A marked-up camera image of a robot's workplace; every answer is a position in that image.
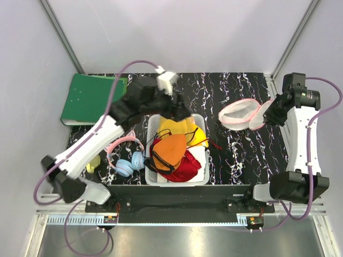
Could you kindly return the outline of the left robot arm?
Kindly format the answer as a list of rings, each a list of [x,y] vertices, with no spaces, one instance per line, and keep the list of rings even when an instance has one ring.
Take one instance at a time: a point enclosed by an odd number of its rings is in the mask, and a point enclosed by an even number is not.
[[[99,152],[140,123],[144,115],[159,114],[175,121],[190,117],[181,93],[173,90],[177,80],[178,75],[172,72],[156,78],[137,78],[74,145],[56,157],[47,155],[41,160],[42,179],[47,180],[66,203],[86,200],[96,203],[105,212],[112,211],[116,199],[110,191],[101,183],[81,178],[80,174]]]

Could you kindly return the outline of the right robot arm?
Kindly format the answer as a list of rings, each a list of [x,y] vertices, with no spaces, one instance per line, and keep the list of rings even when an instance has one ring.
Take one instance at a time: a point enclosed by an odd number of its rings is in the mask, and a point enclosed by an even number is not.
[[[274,200],[308,204],[330,185],[329,178],[321,175],[317,156],[316,115],[320,110],[320,93],[307,89],[305,80],[303,73],[285,75],[282,94],[262,104],[249,122],[251,130],[269,124],[288,125],[290,132],[286,172],[273,175],[267,184],[254,186],[253,194],[243,199],[249,212],[256,212],[263,202]]]

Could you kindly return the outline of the yellow mesh bra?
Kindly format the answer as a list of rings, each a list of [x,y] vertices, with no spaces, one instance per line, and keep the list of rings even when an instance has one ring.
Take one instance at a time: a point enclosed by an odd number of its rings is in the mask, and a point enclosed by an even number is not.
[[[163,138],[173,134],[186,134],[188,131],[188,124],[186,120],[176,122],[172,119],[160,118],[157,133],[159,137]]]

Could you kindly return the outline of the white pink mesh laundry bag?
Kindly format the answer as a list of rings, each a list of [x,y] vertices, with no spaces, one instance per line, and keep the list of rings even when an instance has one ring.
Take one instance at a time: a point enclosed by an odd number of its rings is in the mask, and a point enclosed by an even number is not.
[[[266,124],[263,114],[273,100],[260,104],[255,99],[242,99],[224,107],[218,114],[222,126],[232,131],[257,130]]]

